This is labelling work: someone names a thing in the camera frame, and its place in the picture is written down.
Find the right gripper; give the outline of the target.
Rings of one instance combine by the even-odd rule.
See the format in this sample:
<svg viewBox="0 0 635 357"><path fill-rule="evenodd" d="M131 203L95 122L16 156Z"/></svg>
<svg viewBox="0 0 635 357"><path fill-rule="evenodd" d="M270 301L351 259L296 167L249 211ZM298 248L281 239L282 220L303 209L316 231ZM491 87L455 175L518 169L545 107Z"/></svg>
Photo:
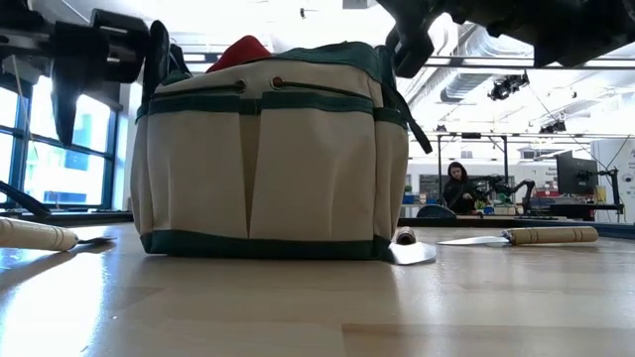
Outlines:
<svg viewBox="0 0 635 357"><path fill-rule="evenodd" d="M432 23L443 13L465 21L467 0L378 0L378 4L395 20L386 37L392 63L398 77L412 78L435 50L429 35Z"/></svg>

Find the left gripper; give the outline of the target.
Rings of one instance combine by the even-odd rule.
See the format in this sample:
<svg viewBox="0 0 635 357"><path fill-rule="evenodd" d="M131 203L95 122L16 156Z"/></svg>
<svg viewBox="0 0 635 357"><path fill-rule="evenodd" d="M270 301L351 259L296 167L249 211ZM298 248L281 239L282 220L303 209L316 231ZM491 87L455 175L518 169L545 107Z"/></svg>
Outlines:
<svg viewBox="0 0 635 357"><path fill-rule="evenodd" d="M87 25L55 23L50 43L52 108L56 132L65 147L72 144L76 101L83 84L130 83L145 58L142 103L146 104L168 75L170 36L159 20L152 23L149 38L142 19L94 9Z"/></svg>

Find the red gardening gloves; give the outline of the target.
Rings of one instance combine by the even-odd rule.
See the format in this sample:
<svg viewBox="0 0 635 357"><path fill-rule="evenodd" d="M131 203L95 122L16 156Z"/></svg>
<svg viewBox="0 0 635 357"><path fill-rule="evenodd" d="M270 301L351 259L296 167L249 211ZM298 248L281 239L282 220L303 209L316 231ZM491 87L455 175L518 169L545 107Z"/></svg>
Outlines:
<svg viewBox="0 0 635 357"><path fill-rule="evenodd" d="M223 70L252 60L269 58L272 54L254 36L247 35L236 41L220 56L206 73Z"/></svg>

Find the beige green canvas gardening bag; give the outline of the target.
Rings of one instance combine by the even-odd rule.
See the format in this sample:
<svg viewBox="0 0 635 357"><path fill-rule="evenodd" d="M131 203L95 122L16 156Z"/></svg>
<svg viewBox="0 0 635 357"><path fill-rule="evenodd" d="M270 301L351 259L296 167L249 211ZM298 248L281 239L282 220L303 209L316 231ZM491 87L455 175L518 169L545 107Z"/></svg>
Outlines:
<svg viewBox="0 0 635 357"><path fill-rule="evenodd" d="M137 125L142 246L187 257L388 262L409 141L428 144L391 52L359 42L174 71Z"/></svg>

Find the dark-bladed weeder wooden handle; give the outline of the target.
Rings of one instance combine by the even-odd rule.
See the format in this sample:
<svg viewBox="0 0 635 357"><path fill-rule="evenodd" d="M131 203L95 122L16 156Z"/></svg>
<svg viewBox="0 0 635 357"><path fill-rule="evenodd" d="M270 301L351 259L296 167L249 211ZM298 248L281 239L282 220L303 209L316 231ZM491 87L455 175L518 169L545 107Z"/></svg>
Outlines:
<svg viewBox="0 0 635 357"><path fill-rule="evenodd" d="M77 245L113 242L115 237L80 239L67 228L0 216L0 248L68 251Z"/></svg>

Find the narrow trowel wooden handle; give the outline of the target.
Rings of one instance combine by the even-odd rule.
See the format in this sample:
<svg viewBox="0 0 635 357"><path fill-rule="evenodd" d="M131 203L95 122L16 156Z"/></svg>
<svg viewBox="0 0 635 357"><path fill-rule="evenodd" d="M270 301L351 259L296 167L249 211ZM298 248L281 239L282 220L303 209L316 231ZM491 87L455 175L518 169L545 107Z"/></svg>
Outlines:
<svg viewBox="0 0 635 357"><path fill-rule="evenodd" d="M388 246L387 261L395 265L433 263L436 257L437 248L419 241L411 227L399 227Z"/></svg>

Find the wide trowel wooden handle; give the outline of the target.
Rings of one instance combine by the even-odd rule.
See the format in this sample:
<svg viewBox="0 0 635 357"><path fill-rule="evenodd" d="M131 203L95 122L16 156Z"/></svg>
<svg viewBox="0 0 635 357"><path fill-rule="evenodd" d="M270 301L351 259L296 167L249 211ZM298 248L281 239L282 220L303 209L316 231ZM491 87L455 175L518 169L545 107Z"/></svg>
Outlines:
<svg viewBox="0 0 635 357"><path fill-rule="evenodd" d="M513 228L502 231L498 236L478 236L440 241L439 245L536 245L590 243L599 238L597 230L591 226Z"/></svg>

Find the long ceiling light strip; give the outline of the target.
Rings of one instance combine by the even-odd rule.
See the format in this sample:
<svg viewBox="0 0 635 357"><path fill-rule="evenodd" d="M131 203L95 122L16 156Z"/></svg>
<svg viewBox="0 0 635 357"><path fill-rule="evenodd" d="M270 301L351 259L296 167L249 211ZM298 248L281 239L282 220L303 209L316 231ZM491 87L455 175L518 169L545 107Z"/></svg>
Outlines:
<svg viewBox="0 0 635 357"><path fill-rule="evenodd" d="M184 63L206 63L212 65L218 61L221 53L183 53L182 55L170 54L170 58L174 61L182 61Z"/></svg>
<svg viewBox="0 0 635 357"><path fill-rule="evenodd" d="M574 66L564 66L557 62L535 66L532 59L525 58L431 57L425 62L425 66L473 69L635 70L635 59L600 58Z"/></svg>

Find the blue framed window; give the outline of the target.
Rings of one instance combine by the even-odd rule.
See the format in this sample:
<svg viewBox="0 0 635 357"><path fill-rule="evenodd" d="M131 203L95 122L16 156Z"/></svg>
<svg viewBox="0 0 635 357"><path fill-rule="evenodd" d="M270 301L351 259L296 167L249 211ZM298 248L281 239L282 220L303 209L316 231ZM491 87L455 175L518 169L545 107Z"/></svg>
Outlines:
<svg viewBox="0 0 635 357"><path fill-rule="evenodd" d="M57 137L52 83L0 85L0 180L56 208L108 204L118 113L82 95L76 102L72 145Z"/></svg>

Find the black ceiling spotlight cluster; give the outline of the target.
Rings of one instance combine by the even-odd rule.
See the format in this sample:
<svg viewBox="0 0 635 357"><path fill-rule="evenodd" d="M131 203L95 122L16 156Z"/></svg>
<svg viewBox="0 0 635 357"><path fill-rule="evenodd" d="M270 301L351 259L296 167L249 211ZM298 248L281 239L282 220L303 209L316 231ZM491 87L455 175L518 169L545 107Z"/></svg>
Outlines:
<svg viewBox="0 0 635 357"><path fill-rule="evenodd" d="M523 74L506 75L504 78L493 82L492 89L487 93L487 97L492 101L505 100L511 94L518 92L522 87L530 84L527 72Z"/></svg>

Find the seated person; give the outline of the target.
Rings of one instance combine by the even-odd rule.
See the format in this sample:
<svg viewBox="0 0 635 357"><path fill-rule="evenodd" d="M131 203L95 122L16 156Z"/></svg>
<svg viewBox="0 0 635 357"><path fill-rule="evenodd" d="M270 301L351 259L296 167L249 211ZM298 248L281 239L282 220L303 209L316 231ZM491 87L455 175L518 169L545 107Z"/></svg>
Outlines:
<svg viewBox="0 0 635 357"><path fill-rule="evenodd" d="M452 162L447 167L448 180L443 188L446 207L455 214L469 214L475 210L480 191L469 180L465 167Z"/></svg>

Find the dark chair back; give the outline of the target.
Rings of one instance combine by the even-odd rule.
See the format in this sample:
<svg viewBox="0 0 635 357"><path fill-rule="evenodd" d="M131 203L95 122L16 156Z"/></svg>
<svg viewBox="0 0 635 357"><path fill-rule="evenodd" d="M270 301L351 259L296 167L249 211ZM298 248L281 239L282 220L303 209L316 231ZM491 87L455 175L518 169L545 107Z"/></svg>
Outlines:
<svg viewBox="0 0 635 357"><path fill-rule="evenodd" d="M417 217L426 219L456 219L456 214L445 206L427 204L419 209Z"/></svg>

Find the black computer monitor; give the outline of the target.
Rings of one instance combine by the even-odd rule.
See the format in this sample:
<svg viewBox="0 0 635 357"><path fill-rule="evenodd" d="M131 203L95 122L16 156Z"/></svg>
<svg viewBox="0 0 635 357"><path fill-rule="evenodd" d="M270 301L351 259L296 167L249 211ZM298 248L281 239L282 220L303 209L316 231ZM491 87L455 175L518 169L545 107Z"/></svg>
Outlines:
<svg viewBox="0 0 635 357"><path fill-rule="evenodd" d="M560 194L593 194L597 186L597 163L575 158L572 151L557 155Z"/></svg>

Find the white cabinet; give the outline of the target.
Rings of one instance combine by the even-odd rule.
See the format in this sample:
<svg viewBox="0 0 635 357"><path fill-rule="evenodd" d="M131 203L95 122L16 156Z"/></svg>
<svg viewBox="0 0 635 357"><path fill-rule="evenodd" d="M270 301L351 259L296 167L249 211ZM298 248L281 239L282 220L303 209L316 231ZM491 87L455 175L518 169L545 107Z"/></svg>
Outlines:
<svg viewBox="0 0 635 357"><path fill-rule="evenodd" d="M606 223L635 224L635 138L604 139L591 143L591 153L598 160L600 171L617 169L615 185L610 176L598 178L598 200L605 204L614 204L613 190L618 188L619 202L624 205L623 212L616 210L596 210L594 219Z"/></svg>

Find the silver ventilation duct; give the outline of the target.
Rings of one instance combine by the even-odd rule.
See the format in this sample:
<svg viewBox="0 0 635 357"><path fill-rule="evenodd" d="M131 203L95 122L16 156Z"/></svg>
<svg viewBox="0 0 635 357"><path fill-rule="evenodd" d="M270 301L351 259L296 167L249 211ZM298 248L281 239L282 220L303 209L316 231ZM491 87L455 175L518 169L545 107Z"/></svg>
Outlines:
<svg viewBox="0 0 635 357"><path fill-rule="evenodd" d="M475 24L464 24L460 28L458 45L452 54L459 57L529 57L533 47L508 36L491 37L487 31ZM464 73L454 69L451 81L441 92L442 102L460 102L470 91L487 81L491 74Z"/></svg>

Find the black metal rig frame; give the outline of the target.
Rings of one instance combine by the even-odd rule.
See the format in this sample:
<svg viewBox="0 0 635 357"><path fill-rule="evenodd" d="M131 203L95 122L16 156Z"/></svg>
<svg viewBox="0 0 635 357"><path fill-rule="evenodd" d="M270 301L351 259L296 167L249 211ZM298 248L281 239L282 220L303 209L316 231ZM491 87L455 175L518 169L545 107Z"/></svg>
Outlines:
<svg viewBox="0 0 635 357"><path fill-rule="evenodd" d="M434 132L438 145L438 178L439 178L439 198L438 204L446 206L445 199L443 197L443 173L442 173L442 138L450 137L454 139L461 139L467 141L476 141L480 139L487 139L494 147L498 148L503 153L503 167L505 182L509 182L509 157L508 157L508 134L501 133L477 133L477 132Z"/></svg>

